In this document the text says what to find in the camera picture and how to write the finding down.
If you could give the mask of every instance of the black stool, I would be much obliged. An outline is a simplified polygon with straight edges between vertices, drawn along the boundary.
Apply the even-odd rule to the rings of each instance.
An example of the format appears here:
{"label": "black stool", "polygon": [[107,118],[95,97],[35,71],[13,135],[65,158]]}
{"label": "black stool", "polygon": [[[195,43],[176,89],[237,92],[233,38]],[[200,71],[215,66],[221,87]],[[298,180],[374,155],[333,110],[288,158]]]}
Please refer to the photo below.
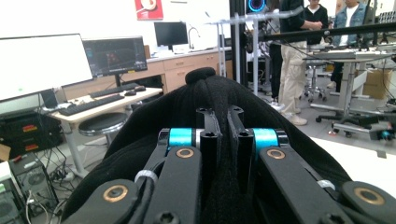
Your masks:
{"label": "black stool", "polygon": [[107,145],[110,146],[112,139],[111,134],[122,128],[128,116],[124,113],[107,113],[99,115],[92,119],[81,122],[78,126],[78,132],[85,136],[96,136],[104,134]]}

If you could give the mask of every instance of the computer monitor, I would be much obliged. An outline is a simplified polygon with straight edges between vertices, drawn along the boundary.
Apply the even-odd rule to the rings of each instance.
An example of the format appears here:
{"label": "computer monitor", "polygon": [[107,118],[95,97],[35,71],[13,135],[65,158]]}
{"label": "computer monitor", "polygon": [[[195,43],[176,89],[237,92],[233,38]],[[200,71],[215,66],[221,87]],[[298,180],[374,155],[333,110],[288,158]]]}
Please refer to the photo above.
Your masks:
{"label": "computer monitor", "polygon": [[168,46],[173,50],[174,45],[188,44],[187,27],[183,22],[154,22],[157,46]]}
{"label": "computer monitor", "polygon": [[142,36],[83,39],[94,77],[148,70]]}
{"label": "computer monitor", "polygon": [[81,37],[0,38],[0,102],[92,79]]}

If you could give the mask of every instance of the white cable tie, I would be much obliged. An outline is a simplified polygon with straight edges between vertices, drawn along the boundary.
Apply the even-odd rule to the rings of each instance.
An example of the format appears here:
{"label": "white cable tie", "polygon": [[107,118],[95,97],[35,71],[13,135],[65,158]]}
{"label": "white cable tie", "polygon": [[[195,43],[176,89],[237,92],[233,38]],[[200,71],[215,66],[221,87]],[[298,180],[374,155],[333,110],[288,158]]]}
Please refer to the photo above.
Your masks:
{"label": "white cable tie", "polygon": [[318,180],[317,183],[320,185],[321,188],[332,188],[335,190],[335,185],[330,182],[330,180]]}
{"label": "white cable tie", "polygon": [[139,179],[140,176],[150,177],[154,181],[154,184],[157,183],[157,180],[158,180],[158,176],[154,172],[152,172],[150,170],[141,170],[137,173],[136,177],[134,178],[135,183]]}

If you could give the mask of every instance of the person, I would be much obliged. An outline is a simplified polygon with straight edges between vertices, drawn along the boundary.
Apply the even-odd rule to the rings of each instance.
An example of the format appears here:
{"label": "person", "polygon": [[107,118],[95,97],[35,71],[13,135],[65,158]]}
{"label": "person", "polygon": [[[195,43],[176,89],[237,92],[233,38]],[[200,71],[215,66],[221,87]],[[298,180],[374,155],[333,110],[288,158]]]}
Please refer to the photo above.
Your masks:
{"label": "person", "polygon": [[[332,28],[333,28],[332,21],[329,21],[328,29],[332,29]],[[324,37],[324,42],[327,43],[327,44],[332,44],[332,35],[325,36]]]}
{"label": "person", "polygon": [[[279,0],[271,1],[268,7],[268,12],[279,13]],[[280,21],[279,18],[273,18],[267,22],[267,33],[271,35],[279,34]],[[282,54],[280,51],[280,44],[276,41],[267,42],[270,48],[271,58],[271,92],[273,102],[278,102],[279,87],[280,87],[280,71],[282,70]]]}
{"label": "person", "polygon": [[[346,0],[346,6],[336,15],[333,23],[334,28],[344,28],[363,25],[366,5],[358,0]],[[352,45],[356,42],[357,35],[336,35],[332,39],[332,44],[336,47]],[[341,90],[341,80],[343,77],[343,63],[334,63],[334,70],[327,88],[335,87],[336,92]]]}
{"label": "person", "polygon": [[335,14],[337,14],[344,7],[344,0],[337,0],[335,5]]}
{"label": "person", "polygon": [[[308,21],[320,21],[322,23],[322,29],[329,27],[329,17],[327,15],[327,8],[319,3],[319,0],[308,0],[309,5],[304,9],[305,19]],[[321,42],[321,36],[309,37],[306,40],[306,44],[310,49],[310,46],[318,45]]]}
{"label": "person", "polygon": [[[290,11],[304,5],[304,0],[282,0],[280,11]],[[298,32],[304,29],[320,30],[320,21],[306,21],[304,13],[280,20],[280,33]],[[283,41],[281,53],[283,58],[280,75],[279,103],[285,105],[282,115],[294,125],[305,125],[306,119],[300,118],[297,113],[299,97],[305,85],[306,37],[293,37]]]}

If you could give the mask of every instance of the wooden cabinet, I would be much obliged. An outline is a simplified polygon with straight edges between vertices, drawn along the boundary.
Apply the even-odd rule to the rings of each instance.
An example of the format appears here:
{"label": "wooden cabinet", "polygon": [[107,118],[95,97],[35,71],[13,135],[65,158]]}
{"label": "wooden cabinet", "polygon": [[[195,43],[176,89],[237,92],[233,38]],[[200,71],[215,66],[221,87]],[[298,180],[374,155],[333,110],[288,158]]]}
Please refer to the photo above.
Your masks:
{"label": "wooden cabinet", "polygon": [[[163,93],[173,91],[186,84],[186,75],[197,68],[213,67],[218,69],[219,55],[217,50],[204,50],[183,55],[166,58],[148,59],[148,70],[141,72],[130,72],[121,76],[122,81],[133,81],[146,77],[161,76],[163,82]],[[67,99],[74,99],[116,87],[113,76],[99,77],[73,86],[64,87]]]}
{"label": "wooden cabinet", "polygon": [[215,70],[218,68],[219,55],[217,52],[197,55],[194,58],[196,61],[195,68],[213,67]]}

